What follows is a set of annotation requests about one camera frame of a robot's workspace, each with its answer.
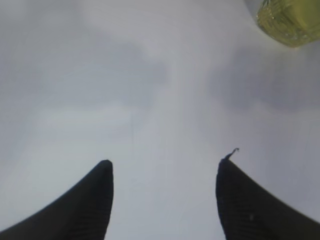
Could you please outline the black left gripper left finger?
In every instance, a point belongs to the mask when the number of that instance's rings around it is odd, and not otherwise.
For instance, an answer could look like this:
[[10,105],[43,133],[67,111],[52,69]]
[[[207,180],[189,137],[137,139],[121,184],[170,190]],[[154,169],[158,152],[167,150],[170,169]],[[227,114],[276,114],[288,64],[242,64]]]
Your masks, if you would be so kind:
[[1,231],[2,240],[103,240],[114,197],[113,164],[100,161],[55,201]]

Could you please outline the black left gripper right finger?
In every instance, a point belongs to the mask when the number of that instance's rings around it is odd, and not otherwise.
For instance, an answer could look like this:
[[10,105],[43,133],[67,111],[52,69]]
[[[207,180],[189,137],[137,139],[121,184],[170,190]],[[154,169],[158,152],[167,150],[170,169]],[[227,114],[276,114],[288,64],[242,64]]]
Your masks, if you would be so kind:
[[218,165],[215,196],[227,240],[318,240],[320,224],[257,184],[231,161]]

